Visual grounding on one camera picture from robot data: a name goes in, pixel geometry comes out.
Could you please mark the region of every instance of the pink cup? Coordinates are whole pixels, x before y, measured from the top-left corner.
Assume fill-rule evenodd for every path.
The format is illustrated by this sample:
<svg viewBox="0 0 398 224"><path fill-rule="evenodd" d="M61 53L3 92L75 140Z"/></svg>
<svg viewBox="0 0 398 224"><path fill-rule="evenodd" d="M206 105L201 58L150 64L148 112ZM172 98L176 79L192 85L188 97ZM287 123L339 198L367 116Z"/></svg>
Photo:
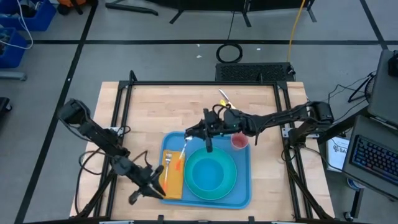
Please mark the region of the pink cup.
<svg viewBox="0 0 398 224"><path fill-rule="evenodd" d="M235 150L244 149L249 144L249 139L243 133L236 133L231 136L232 148Z"/></svg>

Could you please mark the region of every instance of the gray floor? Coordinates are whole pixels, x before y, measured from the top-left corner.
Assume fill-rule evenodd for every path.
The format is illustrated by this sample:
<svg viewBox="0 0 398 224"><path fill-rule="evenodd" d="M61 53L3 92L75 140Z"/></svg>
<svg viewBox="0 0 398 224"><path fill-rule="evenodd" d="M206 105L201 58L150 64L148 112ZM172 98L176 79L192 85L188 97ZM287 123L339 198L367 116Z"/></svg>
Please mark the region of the gray floor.
<svg viewBox="0 0 398 224"><path fill-rule="evenodd" d="M144 1L130 1L151 7L159 17L104 8L96 11L88 40L226 39L230 12L184 12L169 24L176 10ZM383 37L398 40L395 0L368 1ZM34 32L35 40L79 40L90 8L79 16L56 15L47 32ZM377 40L359 0L316 0L313 23L304 12L297 26L298 40ZM290 37L297 10L249 13L252 28L236 14L231 39L276 39ZM133 69L139 80L214 80L219 45L85 45L67 98L83 100L94 110L103 81L127 79ZM242 62L284 62L287 45L242 45ZM41 150L55 105L65 82L77 45L37 44L24 55L19 68L28 74L26 82L0 80L0 96L9 97L14 109L0 130L0 217L12 223L21 204L32 169ZM295 45L291 62L297 80L304 82L308 98L324 100L337 83L349 85L377 67L379 45ZM225 48L226 59L236 52ZM355 103L344 91L331 99L336 118ZM69 214L78 172L77 157L85 142L57 126L49 154L27 213L26 222L66 218ZM352 203L354 192L342 175L326 172L336 216L341 218ZM359 221L394 223L398 203L367 190Z"/></svg>

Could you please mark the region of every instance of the white paper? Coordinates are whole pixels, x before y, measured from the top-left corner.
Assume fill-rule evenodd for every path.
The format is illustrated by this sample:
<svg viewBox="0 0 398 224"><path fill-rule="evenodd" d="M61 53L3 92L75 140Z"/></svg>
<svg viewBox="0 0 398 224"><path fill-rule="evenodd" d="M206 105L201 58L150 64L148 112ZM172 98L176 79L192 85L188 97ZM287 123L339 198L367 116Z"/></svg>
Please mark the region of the white paper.
<svg viewBox="0 0 398 224"><path fill-rule="evenodd" d="M349 140L339 137L334 137L328 141L326 156L330 165L339 169L343 168L348 145ZM330 167L329 164L327 165L327 169L330 171L340 172L339 170Z"/></svg>

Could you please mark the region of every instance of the plate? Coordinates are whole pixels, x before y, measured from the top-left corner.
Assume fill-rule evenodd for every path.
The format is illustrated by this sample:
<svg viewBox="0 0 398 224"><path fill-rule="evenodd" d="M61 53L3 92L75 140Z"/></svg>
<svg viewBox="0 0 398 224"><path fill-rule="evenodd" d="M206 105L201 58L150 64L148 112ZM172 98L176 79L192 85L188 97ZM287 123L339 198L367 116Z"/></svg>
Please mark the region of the plate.
<svg viewBox="0 0 398 224"><path fill-rule="evenodd" d="M225 197L236 182L236 164L224 150L196 150L186 161L184 180L190 191L204 200Z"/></svg>

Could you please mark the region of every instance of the desk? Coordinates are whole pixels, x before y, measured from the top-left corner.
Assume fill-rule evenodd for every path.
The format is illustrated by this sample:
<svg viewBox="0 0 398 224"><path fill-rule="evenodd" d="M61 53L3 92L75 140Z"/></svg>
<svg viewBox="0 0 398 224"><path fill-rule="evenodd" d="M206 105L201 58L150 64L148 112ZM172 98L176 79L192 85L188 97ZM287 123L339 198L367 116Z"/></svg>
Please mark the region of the desk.
<svg viewBox="0 0 398 224"><path fill-rule="evenodd" d="M292 106L307 102L303 83L288 83ZM131 132L125 135L123 146L131 151L130 159L148 150L148 162L159 163L160 145L163 137L171 131L183 131L203 118L203 108L211 108L222 99L222 88L234 105L245 113L269 114L277 111L274 89L271 86L185 86L185 85L134 85L127 117ZM99 93L94 120L102 127L109 127L113 113L117 82L104 82ZM292 199L286 166L280 158L282 138L279 127L265 130L259 136L257 146L251 144L252 200L242 210L225 210L201 207L164 205L154 198L139 198L133 206L128 196L137 190L126 177L118 177L113 204L113 220L156 220L164 215L165 220L213 220L244 221L254 216L258 221L293 220ZM308 139L307 146L318 149L316 140ZM95 150L88 143L86 150ZM326 183L322 160L318 154L302 150L302 161L309 191L325 211L334 217L330 194ZM95 155L87 168L101 172L103 156ZM90 200L98 188L100 177L83 171L78 196L79 208ZM302 217L305 216L302 195L297 188ZM101 214L104 214L108 193L104 193ZM71 215L75 214L72 205Z"/></svg>

